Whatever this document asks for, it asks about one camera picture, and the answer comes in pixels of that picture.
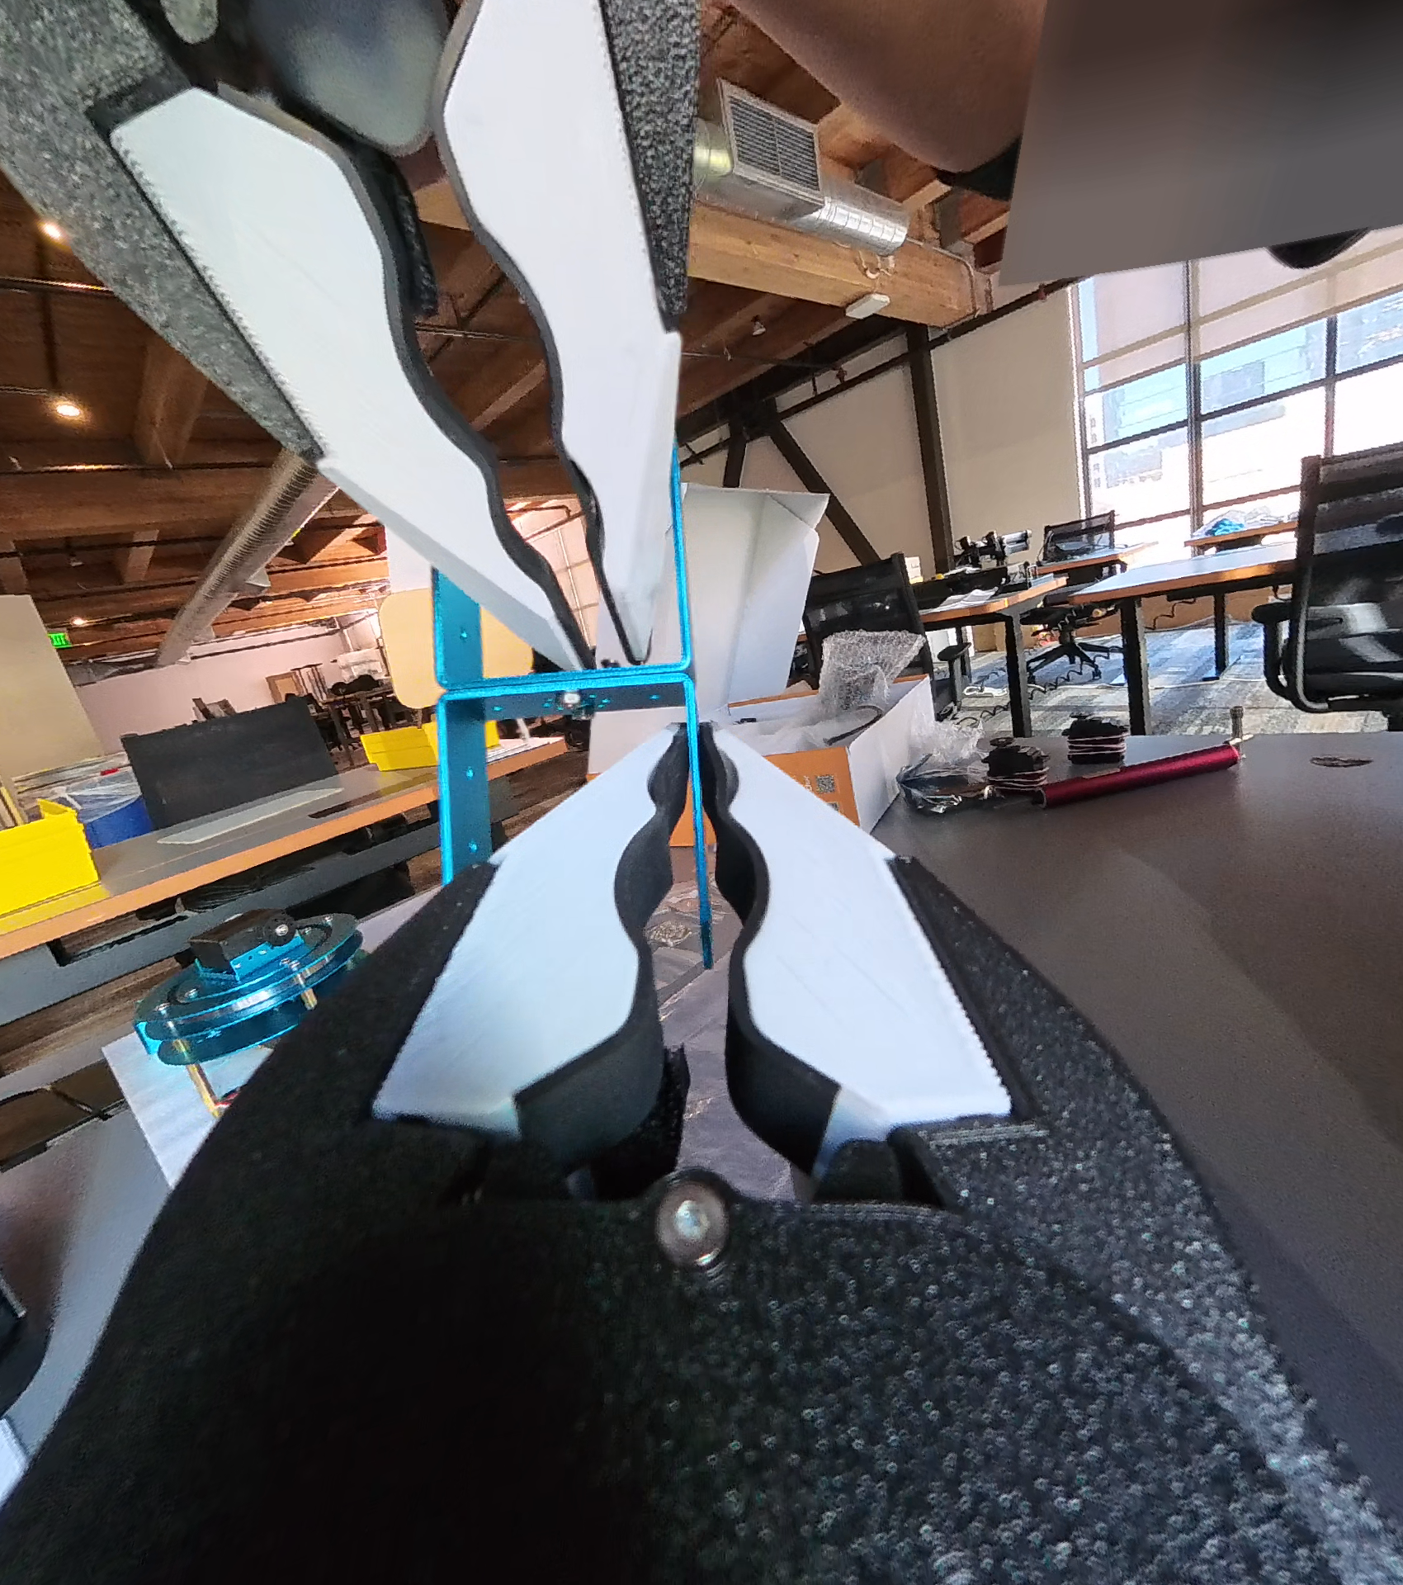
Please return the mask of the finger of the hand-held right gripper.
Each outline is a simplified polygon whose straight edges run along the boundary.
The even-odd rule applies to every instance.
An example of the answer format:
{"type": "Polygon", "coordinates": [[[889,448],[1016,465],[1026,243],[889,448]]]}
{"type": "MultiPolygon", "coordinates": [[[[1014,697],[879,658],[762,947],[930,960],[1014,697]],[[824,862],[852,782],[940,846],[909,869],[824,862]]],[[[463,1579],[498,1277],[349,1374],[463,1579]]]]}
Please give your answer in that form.
{"type": "Polygon", "coordinates": [[[427,367],[395,212],[352,153],[263,100],[201,88],[110,141],[308,427],[319,473],[537,653],[590,669],[491,448],[427,367]]]}
{"type": "Polygon", "coordinates": [[[610,633],[646,664],[673,534],[682,341],[666,324],[605,9],[466,4],[435,90],[443,161],[549,356],[610,633]]]}

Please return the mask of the yellow board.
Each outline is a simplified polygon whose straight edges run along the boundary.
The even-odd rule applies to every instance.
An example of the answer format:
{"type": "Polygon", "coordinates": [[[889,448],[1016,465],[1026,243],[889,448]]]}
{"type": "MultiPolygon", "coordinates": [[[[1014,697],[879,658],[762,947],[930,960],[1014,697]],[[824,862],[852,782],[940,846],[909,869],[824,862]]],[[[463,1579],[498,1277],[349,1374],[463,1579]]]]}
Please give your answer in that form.
{"type": "MultiPolygon", "coordinates": [[[[392,593],[379,608],[382,645],[395,697],[408,709],[430,711],[441,697],[435,663],[432,585],[392,593]]],[[[483,676],[521,678],[534,673],[534,648],[488,610],[479,612],[483,676]]]]}

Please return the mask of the person's right forearm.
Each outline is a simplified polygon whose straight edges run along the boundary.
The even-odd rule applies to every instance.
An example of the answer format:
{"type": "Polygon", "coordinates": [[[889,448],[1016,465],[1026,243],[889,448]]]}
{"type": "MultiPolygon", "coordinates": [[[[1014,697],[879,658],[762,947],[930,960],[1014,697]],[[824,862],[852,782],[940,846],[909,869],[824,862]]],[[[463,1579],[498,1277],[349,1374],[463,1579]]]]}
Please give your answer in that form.
{"type": "Polygon", "coordinates": [[[739,11],[945,186],[1009,204],[1046,2],[742,2],[739,11]]]}

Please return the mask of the blue H-shaped metal bracket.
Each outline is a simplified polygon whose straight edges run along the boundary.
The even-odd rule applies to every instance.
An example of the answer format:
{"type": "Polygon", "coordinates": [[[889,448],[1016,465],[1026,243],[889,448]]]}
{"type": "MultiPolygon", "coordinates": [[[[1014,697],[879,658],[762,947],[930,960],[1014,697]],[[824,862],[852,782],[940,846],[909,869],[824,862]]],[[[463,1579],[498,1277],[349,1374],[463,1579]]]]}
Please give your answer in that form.
{"type": "Polygon", "coordinates": [[[699,704],[694,666],[689,549],[684,519],[681,458],[673,456],[673,572],[679,631],[679,658],[671,663],[557,673],[534,683],[531,676],[486,678],[479,605],[440,570],[432,574],[437,778],[441,882],[450,886],[494,854],[488,727],[512,711],[542,707],[547,714],[595,717],[649,707],[684,707],[691,765],[691,810],[704,967],[715,962],[714,909],[707,876],[706,811],[699,758],[699,704]]]}

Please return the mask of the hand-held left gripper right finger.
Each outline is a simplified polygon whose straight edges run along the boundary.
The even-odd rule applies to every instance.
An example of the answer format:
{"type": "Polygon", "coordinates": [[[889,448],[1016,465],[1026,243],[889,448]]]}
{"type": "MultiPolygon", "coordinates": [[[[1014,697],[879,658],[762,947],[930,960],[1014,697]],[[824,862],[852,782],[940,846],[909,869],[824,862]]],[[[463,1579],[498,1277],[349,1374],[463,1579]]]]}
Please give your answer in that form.
{"type": "Polygon", "coordinates": [[[904,1128],[1011,1123],[904,862],[732,730],[702,730],[702,787],[740,922],[725,1069],[744,1123],[811,1179],[904,1128]]]}

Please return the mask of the silver ventilation duct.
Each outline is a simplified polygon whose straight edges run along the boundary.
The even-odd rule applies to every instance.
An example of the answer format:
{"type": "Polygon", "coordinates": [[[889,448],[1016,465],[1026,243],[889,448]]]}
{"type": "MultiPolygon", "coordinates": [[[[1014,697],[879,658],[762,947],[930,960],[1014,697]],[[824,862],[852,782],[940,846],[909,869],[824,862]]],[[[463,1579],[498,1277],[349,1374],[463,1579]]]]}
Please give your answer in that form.
{"type": "Polygon", "coordinates": [[[197,590],[181,607],[158,648],[156,666],[182,664],[192,648],[209,643],[217,620],[336,493],[334,481],[285,450],[255,503],[237,517],[209,562],[197,590]]]}

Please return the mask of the silver duct with vent grille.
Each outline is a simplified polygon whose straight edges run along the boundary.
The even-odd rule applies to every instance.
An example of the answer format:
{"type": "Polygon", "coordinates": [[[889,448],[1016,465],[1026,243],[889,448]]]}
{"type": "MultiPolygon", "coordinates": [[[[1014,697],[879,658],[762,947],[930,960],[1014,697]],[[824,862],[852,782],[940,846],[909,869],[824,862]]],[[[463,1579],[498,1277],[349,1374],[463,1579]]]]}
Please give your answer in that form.
{"type": "Polygon", "coordinates": [[[816,126],[720,78],[696,121],[696,200],[869,255],[897,255],[912,217],[823,169],[816,126]]]}

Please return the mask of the black office chair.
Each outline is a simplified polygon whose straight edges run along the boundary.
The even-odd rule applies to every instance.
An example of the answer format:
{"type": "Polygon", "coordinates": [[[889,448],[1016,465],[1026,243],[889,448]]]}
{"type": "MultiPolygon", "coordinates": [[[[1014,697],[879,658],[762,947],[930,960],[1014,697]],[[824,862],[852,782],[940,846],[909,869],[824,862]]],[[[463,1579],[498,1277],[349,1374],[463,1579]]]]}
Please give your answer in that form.
{"type": "Polygon", "coordinates": [[[1108,607],[1077,608],[1072,605],[1077,590],[1102,583],[1128,570],[1133,552],[1128,547],[1120,547],[1117,534],[1117,514],[1113,511],[1046,529],[1042,552],[1034,569],[1039,574],[1064,579],[1065,583],[1059,592],[1051,593],[1041,607],[1021,618],[1021,623],[1032,628],[1042,640],[1052,640],[1051,645],[1029,656],[1029,681],[1036,683],[1051,666],[1064,669],[1065,679],[1087,671],[1100,679],[1103,676],[1102,661],[1120,654],[1112,645],[1087,645],[1080,638],[1084,630],[1112,616],[1113,612],[1108,607]]]}
{"type": "Polygon", "coordinates": [[[1254,618],[1282,701],[1403,732],[1403,443],[1305,461],[1292,597],[1254,618]]]}
{"type": "Polygon", "coordinates": [[[930,651],[928,633],[925,631],[923,613],[933,612],[945,602],[966,593],[968,587],[955,579],[935,579],[919,587],[914,585],[904,555],[894,555],[872,565],[815,575],[808,587],[803,631],[813,674],[818,683],[818,717],[821,721],[834,721],[852,714],[826,717],[819,704],[819,664],[826,636],[851,630],[909,630],[925,636],[927,650],[917,656],[910,669],[900,678],[914,673],[925,676],[933,687],[935,714],[945,719],[955,706],[950,699],[950,684],[940,684],[933,679],[935,661],[930,651]]]}

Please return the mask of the grey bubble wrap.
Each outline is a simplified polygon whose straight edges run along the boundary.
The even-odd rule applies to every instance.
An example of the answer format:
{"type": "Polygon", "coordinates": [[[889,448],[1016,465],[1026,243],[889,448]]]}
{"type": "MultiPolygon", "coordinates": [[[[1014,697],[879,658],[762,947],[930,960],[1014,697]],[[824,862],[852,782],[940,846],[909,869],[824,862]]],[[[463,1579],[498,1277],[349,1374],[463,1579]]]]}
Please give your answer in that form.
{"type": "Polygon", "coordinates": [[[819,704],[826,717],[854,711],[886,714],[894,684],[928,648],[909,630],[849,630],[826,636],[819,663],[819,704]]]}

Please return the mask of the blue round base with servo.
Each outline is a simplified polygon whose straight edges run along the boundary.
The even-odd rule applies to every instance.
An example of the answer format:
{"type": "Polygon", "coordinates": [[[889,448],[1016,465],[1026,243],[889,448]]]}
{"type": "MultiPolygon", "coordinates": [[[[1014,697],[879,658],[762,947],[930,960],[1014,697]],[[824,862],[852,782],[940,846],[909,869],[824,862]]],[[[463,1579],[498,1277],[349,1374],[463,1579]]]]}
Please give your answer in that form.
{"type": "Polygon", "coordinates": [[[367,957],[352,915],[296,920],[276,909],[205,929],[189,953],[191,963],[139,1003],[136,1034],[153,1059],[186,1072],[214,1118],[238,1090],[217,1090],[209,1067],[275,1046],[367,957]]]}

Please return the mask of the white cardboard box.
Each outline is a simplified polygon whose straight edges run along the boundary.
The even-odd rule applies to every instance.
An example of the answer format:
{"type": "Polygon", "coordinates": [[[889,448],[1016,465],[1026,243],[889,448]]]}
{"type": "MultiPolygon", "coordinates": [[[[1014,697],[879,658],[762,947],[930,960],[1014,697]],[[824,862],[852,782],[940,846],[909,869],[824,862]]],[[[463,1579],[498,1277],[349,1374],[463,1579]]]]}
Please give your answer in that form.
{"type": "Polygon", "coordinates": [[[826,508],[824,494],[684,488],[699,719],[872,831],[897,798],[914,734],[933,722],[932,686],[899,679],[884,714],[833,721],[818,717],[818,684],[791,691],[826,508]]]}

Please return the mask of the black monitor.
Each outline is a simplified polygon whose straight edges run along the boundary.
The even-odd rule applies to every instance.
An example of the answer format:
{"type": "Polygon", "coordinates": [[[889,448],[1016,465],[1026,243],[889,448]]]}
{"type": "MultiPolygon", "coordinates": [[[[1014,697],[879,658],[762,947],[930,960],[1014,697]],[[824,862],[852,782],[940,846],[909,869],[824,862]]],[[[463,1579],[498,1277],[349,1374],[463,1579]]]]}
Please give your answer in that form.
{"type": "Polygon", "coordinates": [[[219,816],[338,777],[308,701],[182,724],[121,742],[154,829],[219,816]]]}

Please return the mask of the blue plastic bin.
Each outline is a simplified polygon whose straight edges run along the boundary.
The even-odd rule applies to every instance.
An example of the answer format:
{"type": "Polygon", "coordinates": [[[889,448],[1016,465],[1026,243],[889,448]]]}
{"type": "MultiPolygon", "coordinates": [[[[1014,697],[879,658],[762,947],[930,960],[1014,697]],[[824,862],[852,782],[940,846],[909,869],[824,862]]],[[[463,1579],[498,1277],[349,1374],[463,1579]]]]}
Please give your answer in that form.
{"type": "Polygon", "coordinates": [[[75,811],[85,841],[103,851],[153,834],[156,825],[144,798],[133,790],[82,790],[65,803],[75,811]]]}

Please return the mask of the clear bag of black rings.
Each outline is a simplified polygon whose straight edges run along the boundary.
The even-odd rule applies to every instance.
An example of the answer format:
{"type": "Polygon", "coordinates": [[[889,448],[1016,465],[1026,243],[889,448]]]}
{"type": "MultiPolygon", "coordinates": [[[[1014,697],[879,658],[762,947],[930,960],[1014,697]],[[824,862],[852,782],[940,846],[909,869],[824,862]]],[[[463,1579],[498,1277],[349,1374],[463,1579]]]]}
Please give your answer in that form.
{"type": "Polygon", "coordinates": [[[927,816],[948,816],[989,793],[981,724],[925,724],[910,740],[910,762],[895,778],[907,805],[927,816]]]}

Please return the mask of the red metal screwdriver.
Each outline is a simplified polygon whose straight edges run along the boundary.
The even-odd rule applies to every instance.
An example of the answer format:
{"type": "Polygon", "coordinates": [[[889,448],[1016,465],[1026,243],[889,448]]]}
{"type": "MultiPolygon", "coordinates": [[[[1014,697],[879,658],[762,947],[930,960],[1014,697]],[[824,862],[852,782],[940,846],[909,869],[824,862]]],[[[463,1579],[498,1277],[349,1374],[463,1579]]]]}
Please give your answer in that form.
{"type": "Polygon", "coordinates": [[[1242,749],[1234,742],[1209,744],[1166,758],[1143,763],[1122,763],[1090,775],[1070,775],[1049,780],[1032,801],[1044,810],[1070,808],[1097,800],[1123,796],[1146,788],[1221,775],[1244,763],[1242,749]]]}

